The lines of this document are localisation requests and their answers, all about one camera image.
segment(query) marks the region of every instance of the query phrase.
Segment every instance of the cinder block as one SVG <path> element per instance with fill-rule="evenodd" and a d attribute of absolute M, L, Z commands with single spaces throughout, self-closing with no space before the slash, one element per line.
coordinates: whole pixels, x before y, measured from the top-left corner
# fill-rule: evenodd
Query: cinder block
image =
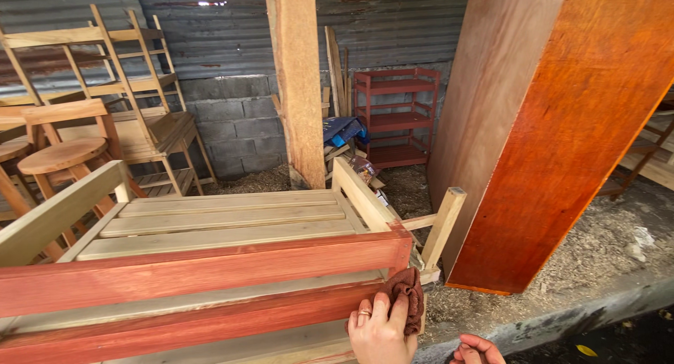
<path fill-rule="evenodd" d="M 255 139 L 255 150 L 258 155 L 284 153 L 286 151 L 286 139 L 283 136 Z"/>
<path fill-rule="evenodd" d="M 278 94 L 278 81 L 276 75 L 268 75 L 267 82 L 269 83 L 269 93 Z"/>
<path fill-rule="evenodd" d="M 197 128 L 204 141 L 218 141 L 237 137 L 234 124 L 231 122 L 198 123 Z"/>
<path fill-rule="evenodd" d="M 242 156 L 255 155 L 255 142 L 246 139 L 234 139 L 227 141 L 215 141 L 207 144 L 208 151 L 213 160 L 224 160 L 227 158 L 240 158 Z"/>
<path fill-rule="evenodd" d="M 263 97 L 270 94 L 265 75 L 224 77 L 220 82 L 223 98 Z"/>
<path fill-rule="evenodd" d="M 213 170 L 218 178 L 233 180 L 242 177 L 245 172 L 240 158 L 226 160 L 211 160 Z"/>
<path fill-rule="evenodd" d="M 241 158 L 243 170 L 246 173 L 256 173 L 268 170 L 281 165 L 281 156 L 275 155 L 257 155 L 248 158 Z"/>
<path fill-rule="evenodd" d="M 245 119 L 234 122 L 237 137 L 265 137 L 278 135 L 278 118 Z"/>
<path fill-rule="evenodd" d="M 278 113 L 274 109 L 272 98 L 254 98 L 243 101 L 243 112 L 246 118 L 276 117 Z"/>
<path fill-rule="evenodd" d="M 199 122 L 218 122 L 243 118 L 243 105 L 241 101 L 201 101 L 196 103 L 196 107 Z"/>
<path fill-rule="evenodd" d="M 217 79 L 191 79 L 180 81 L 185 101 L 221 100 L 225 97 L 223 84 Z"/>

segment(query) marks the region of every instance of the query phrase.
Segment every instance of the chair backrest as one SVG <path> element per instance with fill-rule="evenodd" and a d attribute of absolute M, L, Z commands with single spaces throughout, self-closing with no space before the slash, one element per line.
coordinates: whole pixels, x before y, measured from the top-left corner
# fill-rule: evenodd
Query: chair backrest
<path fill-rule="evenodd" d="M 100 98 L 27 108 L 22 110 L 21 114 L 26 119 L 28 131 L 34 131 L 34 128 L 30 127 L 41 126 L 52 145 L 63 143 L 53 123 L 94 117 L 101 136 L 108 140 L 108 151 L 114 159 L 122 159 L 121 145 L 117 130 L 114 128 L 113 117 Z M 34 133 L 28 134 L 30 143 L 34 144 L 36 139 Z"/>

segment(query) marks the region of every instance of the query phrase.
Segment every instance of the wooden board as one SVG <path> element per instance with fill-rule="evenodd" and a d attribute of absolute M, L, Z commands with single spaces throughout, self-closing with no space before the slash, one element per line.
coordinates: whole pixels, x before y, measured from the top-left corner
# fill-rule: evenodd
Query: wooden board
<path fill-rule="evenodd" d="M 380 286 L 299 292 L 164 316 L 5 336 L 0 341 L 0 361 L 88 364 L 330 322 L 348 316 Z"/>
<path fill-rule="evenodd" d="M 526 289 L 670 88 L 669 5 L 469 0 L 429 167 L 435 207 L 469 195 L 448 285 Z"/>
<path fill-rule="evenodd" d="M 236 202 L 232 202 L 231 199 L 227 198 L 187 198 L 168 202 L 130 204 L 119 213 L 119 217 L 127 218 L 336 204 L 337 201 L 331 193 L 305 194 L 300 192 L 287 195 L 286 192 L 282 191 L 266 197 L 240 197 Z"/>
<path fill-rule="evenodd" d="M 128 235 L 233 229 L 333 219 L 344 219 L 344 212 L 337 205 L 118 218 L 112 220 L 101 231 L 100 236 L 106 238 L 125 237 Z"/>
<path fill-rule="evenodd" d="M 377 232 L 0 268 L 0 289 L 12 294 L 0 297 L 0 317 L 407 266 L 401 253 L 411 244 L 405 234 Z"/>
<path fill-rule="evenodd" d="M 294 190 L 325 188 L 316 0 L 267 0 Z"/>
<path fill-rule="evenodd" d="M 85 248 L 77 260 L 146 255 L 148 253 L 189 251 L 237 245 L 253 245 L 276 241 L 332 237 L 354 234 L 348 220 L 290 223 L 271 226 L 244 227 L 214 231 L 177 232 L 140 237 L 97 239 Z"/>

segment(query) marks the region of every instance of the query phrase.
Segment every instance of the wooden plank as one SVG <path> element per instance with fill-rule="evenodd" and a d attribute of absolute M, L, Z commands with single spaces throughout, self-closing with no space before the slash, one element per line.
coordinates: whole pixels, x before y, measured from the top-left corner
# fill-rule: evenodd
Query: wooden plank
<path fill-rule="evenodd" d="M 294 190 L 325 188 L 316 0 L 267 0 Z"/>
<path fill-rule="evenodd" d="M 461 188 L 447 189 L 421 254 L 421 259 L 426 266 L 437 266 L 437 261 L 440 259 L 465 200 L 466 193 Z M 451 272 L 451 267 L 448 265 L 445 270 Z"/>
<path fill-rule="evenodd" d="M 342 64 L 339 56 L 339 46 L 335 39 L 335 32 L 331 26 L 325 26 L 325 42 L 328 50 L 328 68 L 330 69 L 330 83 L 332 84 L 332 104 L 335 108 L 335 117 L 347 117 L 346 97 L 344 95 L 344 81 L 342 80 Z"/>
<path fill-rule="evenodd" d="M 448 186 L 468 194 L 443 254 L 449 284 L 526 289 L 670 88 L 669 6 L 468 1 L 429 163 L 436 208 Z"/>
<path fill-rule="evenodd" d="M 163 234 L 169 232 L 206 231 L 235 229 L 239 227 L 266 226 L 313 222 L 317 220 L 344 219 L 344 212 L 337 205 L 315 207 L 287 207 L 271 210 L 244 210 L 112 220 L 101 231 L 101 237 L 125 237 L 128 235 Z"/>
<path fill-rule="evenodd" d="M 383 274 L 380 270 L 301 278 L 299 280 L 270 282 L 269 284 L 243 286 L 223 291 L 200 292 L 160 299 L 136 300 L 116 305 L 31 314 L 29 316 L 18 317 L 7 328 L 7 331 L 11 331 L 9 334 L 15 335 L 59 328 L 80 327 L 82 325 L 102 324 L 160 314 L 181 313 L 225 305 L 227 303 L 255 300 L 260 297 L 278 296 L 284 293 L 335 287 L 338 285 L 356 286 L 382 283 Z"/>
<path fill-rule="evenodd" d="M 198 199 L 190 198 L 192 197 L 168 202 L 130 204 L 129 207 L 126 207 L 124 211 L 119 214 L 119 217 L 127 218 L 337 204 L 335 197 L 331 193 L 294 193 L 287 195 L 284 191 L 266 197 L 239 197 L 236 202 L 232 202 L 231 199 L 227 198 L 208 200 L 201 199 L 201 197 Z"/>
<path fill-rule="evenodd" d="M 395 222 L 388 209 L 375 197 L 343 158 L 334 158 L 333 191 L 343 189 L 371 231 L 391 231 L 389 223 Z"/>
<path fill-rule="evenodd" d="M 335 364 L 352 359 L 345 320 L 200 344 L 103 364 Z"/>
<path fill-rule="evenodd" d="M 47 244 L 106 197 L 123 179 L 110 161 L 0 231 L 0 267 L 26 265 Z"/>
<path fill-rule="evenodd" d="M 87 364 L 330 322 L 348 316 L 380 286 L 299 292 L 143 319 L 5 336 L 0 341 L 0 360 L 15 364 Z"/>
<path fill-rule="evenodd" d="M 302 191 L 284 191 L 283 194 L 286 196 L 298 195 L 298 194 L 329 194 L 332 191 L 330 189 L 314 189 L 314 190 L 302 190 Z M 277 196 L 279 192 L 277 191 L 266 191 L 263 193 L 240 193 L 240 194 L 217 194 L 213 196 L 200 196 L 200 200 L 207 199 L 230 199 L 232 202 L 238 202 L 241 198 L 248 197 L 268 197 L 268 196 Z M 137 198 L 131 201 L 132 204 L 140 203 L 152 203 L 152 202 L 166 202 L 174 201 L 173 199 L 149 199 L 149 198 Z"/>
<path fill-rule="evenodd" d="M 375 270 L 397 264 L 411 242 L 396 232 L 378 232 L 0 268 L 0 289 L 12 294 L 0 297 L 0 317 Z"/>
<path fill-rule="evenodd" d="M 177 232 L 142 237 L 118 237 L 92 241 L 77 257 L 78 261 L 149 253 L 189 251 L 276 241 L 300 240 L 365 233 L 356 231 L 345 219 L 301 222 L 240 229 Z"/>

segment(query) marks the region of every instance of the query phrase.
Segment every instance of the concrete block wall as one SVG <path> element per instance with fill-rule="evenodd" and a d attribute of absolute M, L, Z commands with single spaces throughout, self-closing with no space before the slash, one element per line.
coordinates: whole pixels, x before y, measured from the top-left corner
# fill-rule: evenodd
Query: concrete block wall
<path fill-rule="evenodd" d="M 436 111 L 436 117 L 439 117 L 449 78 L 450 63 L 439 62 L 418 66 L 442 72 Z M 416 65 L 362 68 L 351 71 L 407 67 Z M 327 71 L 321 72 L 321 87 L 325 86 L 330 86 L 330 74 Z M 275 168 L 286 161 L 283 128 L 271 100 L 271 94 L 278 93 L 275 75 L 182 80 L 181 89 L 185 96 L 187 111 L 194 115 L 218 177 L 236 179 L 247 173 Z M 373 98 L 374 104 L 403 101 L 411 101 L 411 95 L 391 94 Z M 431 104 L 430 97 L 424 93 L 418 94 L 418 101 Z M 407 110 L 409 108 L 379 109 L 376 113 Z M 415 131 L 415 135 L 419 139 L 427 140 L 426 131 Z"/>

